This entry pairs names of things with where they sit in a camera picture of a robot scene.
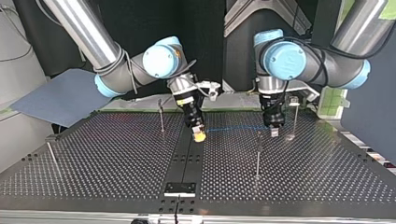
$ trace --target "metal rod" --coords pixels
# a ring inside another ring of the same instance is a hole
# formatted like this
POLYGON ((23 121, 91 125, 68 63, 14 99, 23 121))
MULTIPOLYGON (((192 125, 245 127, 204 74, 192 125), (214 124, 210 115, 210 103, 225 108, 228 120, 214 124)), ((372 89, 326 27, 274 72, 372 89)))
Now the metal rod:
POLYGON ((293 125, 293 135, 295 136, 295 134, 296 134, 296 126, 297 126, 297 116, 298 116, 298 105, 297 105, 297 107, 296 107, 296 114, 295 114, 295 117, 294 117, 294 125, 293 125))
POLYGON ((159 99, 158 100, 158 107, 160 108, 160 119, 161 119, 161 132, 164 133, 165 132, 165 128, 163 127, 163 104, 162 104, 163 100, 159 99))
POLYGON ((165 128, 163 127, 163 111, 160 110, 160 117, 161 117, 161 132, 165 132, 165 128))
POLYGON ((381 19, 387 3, 388 0, 356 0, 332 45, 354 55, 370 53, 394 23, 394 20, 381 19))
POLYGON ((260 179, 260 151, 257 152, 256 179, 260 179))
POLYGON ((56 169, 58 170, 59 177, 62 178, 61 169, 59 169, 59 165, 58 165, 58 162, 56 161, 55 154, 53 153, 52 146, 50 145, 49 142, 47 142, 47 146, 49 147, 50 155, 52 157, 53 162, 55 163, 56 169))
POLYGON ((86 0, 44 1, 93 67, 104 68, 118 59, 120 49, 86 0))

